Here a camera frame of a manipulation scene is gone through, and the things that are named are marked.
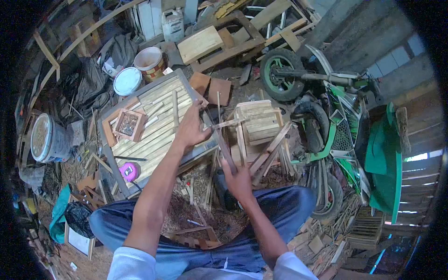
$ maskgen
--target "motorcycle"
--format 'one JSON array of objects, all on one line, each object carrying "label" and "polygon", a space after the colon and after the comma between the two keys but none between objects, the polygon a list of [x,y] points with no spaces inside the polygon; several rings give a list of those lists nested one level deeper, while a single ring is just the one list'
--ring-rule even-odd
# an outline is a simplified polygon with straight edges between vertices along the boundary
[{"label": "motorcycle", "polygon": [[381,103],[383,98],[377,79],[368,72],[335,73],[320,50],[306,47],[313,56],[304,62],[286,49],[269,51],[261,63],[261,78],[273,99],[295,100],[290,118],[303,128],[306,145],[305,151],[293,153],[291,163],[310,167],[306,186],[317,196],[311,216],[326,220],[340,212],[343,202],[342,187],[329,172],[333,163],[362,204],[369,204],[372,179],[364,172],[370,132],[366,104]]}]

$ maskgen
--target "hand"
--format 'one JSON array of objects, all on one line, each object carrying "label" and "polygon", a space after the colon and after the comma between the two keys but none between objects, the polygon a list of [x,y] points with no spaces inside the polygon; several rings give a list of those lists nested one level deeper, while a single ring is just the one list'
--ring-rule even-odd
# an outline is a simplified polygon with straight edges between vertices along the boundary
[{"label": "hand", "polygon": [[239,167],[238,173],[232,175],[230,166],[225,159],[221,159],[225,181],[230,193],[246,208],[248,203],[255,202],[255,196],[252,194],[252,180],[250,179],[250,170],[248,167]]},{"label": "hand", "polygon": [[183,150],[204,141],[211,133],[211,128],[202,130],[199,122],[199,109],[202,101],[195,100],[184,115],[174,138],[173,145],[180,146]]}]

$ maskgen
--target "bucket lid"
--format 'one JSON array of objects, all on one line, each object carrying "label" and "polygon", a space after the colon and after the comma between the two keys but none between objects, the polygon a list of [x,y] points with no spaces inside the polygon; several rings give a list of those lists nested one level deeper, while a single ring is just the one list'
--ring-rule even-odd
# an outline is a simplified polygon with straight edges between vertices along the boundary
[{"label": "bucket lid", "polygon": [[147,47],[134,58],[134,65],[141,71],[154,68],[162,60],[162,51],[158,47]]},{"label": "bucket lid", "polygon": [[135,67],[121,70],[113,81],[113,89],[118,95],[129,95],[142,82],[142,73]]},{"label": "bucket lid", "polygon": [[42,162],[50,149],[52,122],[46,113],[40,114],[31,132],[31,154],[36,161]]}]

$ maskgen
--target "tools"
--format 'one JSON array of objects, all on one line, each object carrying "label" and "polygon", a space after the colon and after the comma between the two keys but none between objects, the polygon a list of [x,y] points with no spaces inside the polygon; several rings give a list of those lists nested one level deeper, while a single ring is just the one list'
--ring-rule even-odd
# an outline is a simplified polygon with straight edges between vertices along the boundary
[{"label": "tools", "polygon": [[142,159],[142,158],[131,158],[131,157],[127,157],[127,156],[119,156],[119,155],[114,156],[114,158],[115,158],[115,159],[127,159],[127,160],[147,161],[147,159]]}]

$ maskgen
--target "jeans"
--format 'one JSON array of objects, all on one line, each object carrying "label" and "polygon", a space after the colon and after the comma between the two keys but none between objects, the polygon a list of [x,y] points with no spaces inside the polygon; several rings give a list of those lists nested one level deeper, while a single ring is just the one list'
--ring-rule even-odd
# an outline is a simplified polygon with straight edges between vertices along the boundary
[{"label": "jeans", "polygon": [[[311,189],[297,185],[257,190],[254,196],[285,243],[297,235],[316,202]],[[114,202],[90,216],[92,232],[111,251],[128,235],[136,202],[137,198]],[[226,259],[231,270],[261,272],[266,265],[250,224],[230,243],[211,250],[189,248],[161,235],[155,259],[158,279],[176,279],[197,267],[223,268]]]}]

